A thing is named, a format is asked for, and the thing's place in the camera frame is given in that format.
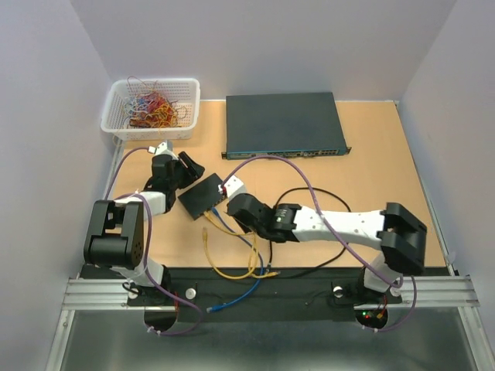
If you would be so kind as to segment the small black network switch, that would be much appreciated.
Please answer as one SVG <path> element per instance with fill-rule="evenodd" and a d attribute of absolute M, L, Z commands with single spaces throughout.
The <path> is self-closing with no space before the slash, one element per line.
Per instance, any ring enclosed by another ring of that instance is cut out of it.
<path fill-rule="evenodd" d="M 213 173 L 179 196 L 179 201 L 193 220 L 225 200 L 219 191 L 222 179 Z"/>

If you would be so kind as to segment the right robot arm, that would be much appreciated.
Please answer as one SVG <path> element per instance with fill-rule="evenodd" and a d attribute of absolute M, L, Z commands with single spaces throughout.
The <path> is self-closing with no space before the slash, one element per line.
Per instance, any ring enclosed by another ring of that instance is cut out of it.
<path fill-rule="evenodd" d="M 337 241 L 364 265 L 356 293 L 374 301 L 403 276 L 425 269 L 427 227 L 400 203 L 369 212 L 323 211 L 299 204 L 270 207 L 253 195 L 228 199 L 227 214 L 246 232 L 274 242 Z"/>

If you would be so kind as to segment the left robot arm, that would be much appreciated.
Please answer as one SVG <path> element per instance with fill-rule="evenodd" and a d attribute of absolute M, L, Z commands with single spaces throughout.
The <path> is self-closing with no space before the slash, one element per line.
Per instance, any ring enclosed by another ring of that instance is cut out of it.
<path fill-rule="evenodd" d="M 152 157 L 152 175 L 141 192 L 120 199 L 94 203 L 84 243 L 86 264 L 118 272 L 136 285 L 157 305 L 172 296 L 166 267 L 148 259 L 145 222 L 167 213 L 176 201 L 176 191 L 200 179 L 205 168 L 184 151 L 166 150 Z"/>

